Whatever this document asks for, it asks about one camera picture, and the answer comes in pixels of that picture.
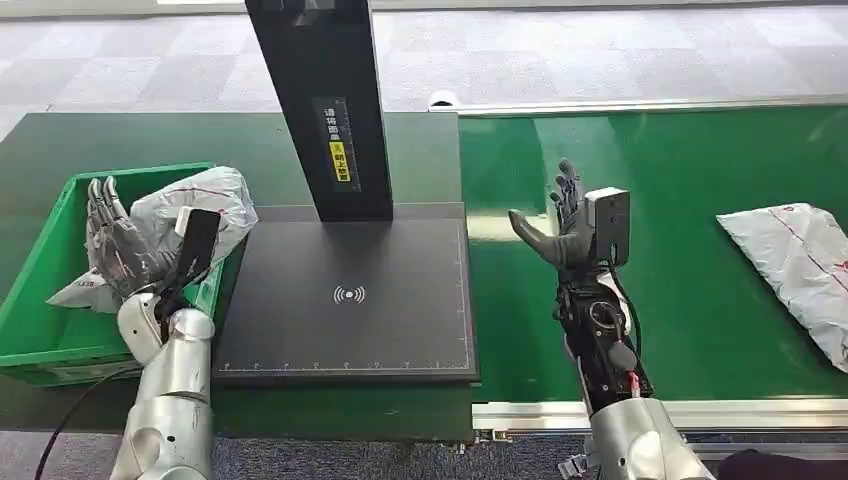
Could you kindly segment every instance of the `black scanning platform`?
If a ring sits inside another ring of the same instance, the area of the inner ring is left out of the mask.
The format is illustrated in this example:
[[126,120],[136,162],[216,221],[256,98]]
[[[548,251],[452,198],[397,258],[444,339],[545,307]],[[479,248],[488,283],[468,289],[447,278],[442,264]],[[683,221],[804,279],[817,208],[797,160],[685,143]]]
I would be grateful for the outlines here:
[[257,212],[217,383],[478,379],[462,203],[395,205],[389,222]]

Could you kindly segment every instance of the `robotic arm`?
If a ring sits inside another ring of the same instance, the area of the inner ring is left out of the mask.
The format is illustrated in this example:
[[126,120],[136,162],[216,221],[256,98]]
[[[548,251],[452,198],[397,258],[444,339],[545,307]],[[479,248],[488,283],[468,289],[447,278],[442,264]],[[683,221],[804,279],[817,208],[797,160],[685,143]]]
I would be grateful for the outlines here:
[[634,347],[627,336],[630,315],[640,333],[615,271],[629,254],[629,192],[604,188],[584,195],[568,161],[559,169],[559,189],[551,194],[557,236],[542,233],[518,211],[509,218],[516,234],[557,270],[554,318],[577,364],[603,473],[610,480],[713,480],[662,402],[650,398],[640,340]]
[[215,324],[183,288],[210,266],[220,216],[192,210],[178,252],[157,252],[129,219],[114,178],[89,184],[88,251],[125,302],[118,329],[144,367],[111,480],[211,480]]

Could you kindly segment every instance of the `gray carpet floor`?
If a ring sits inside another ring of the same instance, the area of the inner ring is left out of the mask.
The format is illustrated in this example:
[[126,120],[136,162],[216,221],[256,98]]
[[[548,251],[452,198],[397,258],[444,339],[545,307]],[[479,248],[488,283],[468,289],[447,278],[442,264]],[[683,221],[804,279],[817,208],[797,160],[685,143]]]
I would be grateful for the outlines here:
[[[402,12],[374,19],[386,110],[848,93],[848,6]],[[0,138],[27,112],[279,111],[244,15],[0,22]],[[47,434],[0,432],[0,480]],[[119,438],[68,434],[47,478],[105,478]],[[574,437],[436,445],[219,439],[219,479],[555,479]]]

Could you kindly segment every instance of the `yellow label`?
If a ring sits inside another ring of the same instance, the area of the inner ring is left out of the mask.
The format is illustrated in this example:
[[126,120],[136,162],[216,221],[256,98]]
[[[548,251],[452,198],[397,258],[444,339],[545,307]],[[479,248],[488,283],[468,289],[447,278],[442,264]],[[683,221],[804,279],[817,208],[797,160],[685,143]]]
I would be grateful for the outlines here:
[[333,168],[336,170],[336,180],[350,181],[350,171],[347,169],[347,157],[344,153],[344,143],[330,142],[330,155],[333,157]]

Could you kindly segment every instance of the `black cable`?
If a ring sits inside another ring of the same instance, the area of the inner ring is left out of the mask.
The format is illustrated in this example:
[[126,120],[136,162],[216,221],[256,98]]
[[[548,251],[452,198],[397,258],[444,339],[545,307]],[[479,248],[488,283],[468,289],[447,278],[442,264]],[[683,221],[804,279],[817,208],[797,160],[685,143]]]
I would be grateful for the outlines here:
[[106,383],[107,381],[117,377],[118,375],[121,375],[122,373],[128,373],[128,372],[138,370],[138,369],[139,369],[138,366],[134,366],[134,367],[122,368],[120,370],[114,371],[114,372],[110,373],[109,375],[106,375],[105,377],[98,380],[97,383],[95,383],[94,385],[88,387],[88,390],[82,392],[82,395],[77,397],[74,404],[71,405],[71,408],[69,408],[67,413],[65,413],[65,416],[62,418],[62,421],[60,421],[59,425],[56,426],[56,430],[53,431],[53,435],[50,436],[50,440],[47,441],[47,446],[44,447],[44,452],[42,452],[42,454],[41,454],[41,460],[39,460],[39,462],[38,462],[38,468],[35,470],[35,477],[33,477],[33,480],[40,480],[41,479],[41,475],[44,473],[44,467],[47,466],[47,457],[50,456],[50,450],[53,450],[53,444],[56,443],[56,439],[59,437],[59,434],[62,432],[62,430],[64,430],[65,425],[68,423],[68,420],[71,419],[71,417],[77,411],[77,409],[80,407],[80,405],[82,405],[82,401],[85,400],[85,398],[88,396],[88,394],[91,393],[95,388],[97,388],[100,385]]
[[627,303],[627,308],[630,310],[630,316],[633,317],[633,328],[636,330],[636,356],[642,356],[642,324],[639,323],[639,315],[636,314],[636,307],[633,305],[633,302],[630,301],[630,297],[627,296],[627,292],[624,291],[624,287],[621,286],[621,282],[618,280],[618,273],[615,271],[615,267],[612,264],[608,265],[610,270],[610,275],[612,276],[612,281],[615,283],[618,291],[621,292],[621,295],[624,297],[624,302]]

